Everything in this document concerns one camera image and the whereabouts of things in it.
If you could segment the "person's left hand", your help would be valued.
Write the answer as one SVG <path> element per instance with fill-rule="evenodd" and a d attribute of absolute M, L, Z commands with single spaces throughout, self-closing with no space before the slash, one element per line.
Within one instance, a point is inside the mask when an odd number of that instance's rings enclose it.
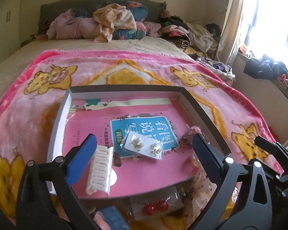
<path fill-rule="evenodd" d="M 96 212 L 94 215 L 94 221 L 102 230 L 111 230 L 107 222 L 105 222 L 104 217 L 101 212 Z"/>

